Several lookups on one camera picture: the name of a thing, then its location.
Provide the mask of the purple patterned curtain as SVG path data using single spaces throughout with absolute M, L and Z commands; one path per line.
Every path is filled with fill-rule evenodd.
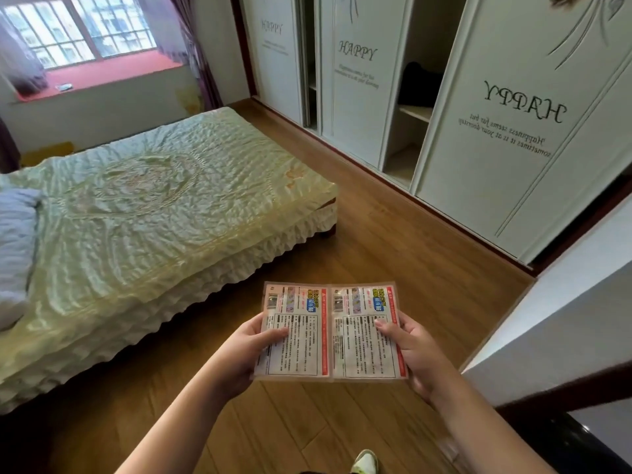
M 224 107 L 201 46 L 194 0 L 137 0 L 158 51 L 189 66 L 197 80 L 204 111 Z

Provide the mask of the clear double sticker packet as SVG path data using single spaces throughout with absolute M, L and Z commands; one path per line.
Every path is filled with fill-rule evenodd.
M 288 336 L 257 359 L 256 380 L 393 382 L 409 377 L 399 345 L 375 319 L 400 325 L 396 284 L 264 284 L 262 331 Z

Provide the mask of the black bag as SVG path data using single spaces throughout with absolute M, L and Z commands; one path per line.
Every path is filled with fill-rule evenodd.
M 398 104 L 433 108 L 444 74 L 424 69 L 417 62 L 407 63 L 399 88 Z

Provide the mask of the person's left hand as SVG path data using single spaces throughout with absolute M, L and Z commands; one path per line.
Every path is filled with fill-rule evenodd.
M 263 327 L 264 318 L 264 314 L 259 313 L 244 322 L 210 358 L 221 398 L 225 401 L 241 395 L 250 386 L 257 362 L 268 349 L 258 349 L 258 333 L 272 329 Z

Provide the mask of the large white sliding wardrobe door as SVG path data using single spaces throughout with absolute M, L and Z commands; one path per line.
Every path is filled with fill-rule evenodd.
M 632 164 L 632 0 L 467 0 L 416 196 L 529 264 Z

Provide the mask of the dark wooden furniture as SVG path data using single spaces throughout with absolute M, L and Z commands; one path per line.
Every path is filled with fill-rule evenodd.
M 632 474 L 632 361 L 496 410 L 559 474 Z

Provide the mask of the white cabinet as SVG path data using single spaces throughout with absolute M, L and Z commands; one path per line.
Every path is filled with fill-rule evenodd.
M 632 193 L 547 268 L 463 368 L 503 406 L 632 361 Z

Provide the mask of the narrow white sliding wardrobe door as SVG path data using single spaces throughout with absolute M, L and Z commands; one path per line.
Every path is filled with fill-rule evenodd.
M 242 0 L 259 100 L 302 125 L 296 0 Z

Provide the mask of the dark purple curtain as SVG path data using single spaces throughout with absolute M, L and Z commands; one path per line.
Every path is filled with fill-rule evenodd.
M 20 151 L 4 120 L 0 118 L 0 174 L 8 174 L 20 168 Z

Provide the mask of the barred window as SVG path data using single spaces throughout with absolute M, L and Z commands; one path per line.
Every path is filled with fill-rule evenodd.
M 0 40 L 47 71 L 157 49 L 138 0 L 0 0 Z

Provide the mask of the bed with green quilted bedspread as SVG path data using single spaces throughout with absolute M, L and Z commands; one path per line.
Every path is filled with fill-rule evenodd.
M 230 108 L 0 174 L 10 188 L 42 200 L 0 416 L 337 223 L 336 184 Z

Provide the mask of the white wardrobe frame with shelves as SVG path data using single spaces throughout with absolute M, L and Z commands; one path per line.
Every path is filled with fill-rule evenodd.
M 249 87 L 254 99 L 274 111 L 285 120 L 298 125 L 303 131 L 314 135 L 343 156 L 361 167 L 385 179 L 398 189 L 407 192 L 415 201 L 446 219 L 450 224 L 490 246 L 536 273 L 540 273 L 579 240 L 589 228 L 605 217 L 625 197 L 632 193 L 632 164 L 629 164 L 552 242 L 533 260 L 525 265 L 474 233 L 454 223 L 416 196 L 416 175 L 422 166 L 422 148 L 429 131 L 435 108 L 399 105 L 398 95 L 401 78 L 407 63 L 417 62 L 427 71 L 446 73 L 457 31 L 467 0 L 414 0 L 409 17 L 406 41 L 401 58 L 399 77 L 395 84 L 392 117 L 387 130 L 385 150 L 377 169 L 367 166 L 336 149 L 321 134 L 320 102 L 320 15 L 319 0 L 296 0 L 297 38 L 299 45 L 300 81 L 304 103 L 304 122 L 296 124 L 266 106 L 258 98 L 255 72 L 251 62 L 249 36 L 242 0 L 231 0 L 240 43 L 242 58 L 249 78 Z

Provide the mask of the purple sheer curtain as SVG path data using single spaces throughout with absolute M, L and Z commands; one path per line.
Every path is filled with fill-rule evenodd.
M 0 73 L 24 98 L 39 94 L 49 86 L 43 64 L 1 10 Z

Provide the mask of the person's white green shoe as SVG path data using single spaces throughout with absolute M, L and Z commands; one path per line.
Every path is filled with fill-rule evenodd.
M 379 474 L 379 472 L 379 460 L 369 449 L 362 450 L 350 468 L 350 474 Z

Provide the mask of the pale blue pillow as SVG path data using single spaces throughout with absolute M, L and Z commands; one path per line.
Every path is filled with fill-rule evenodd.
M 40 190 L 0 191 L 0 332 L 12 328 L 27 310 L 41 200 Z

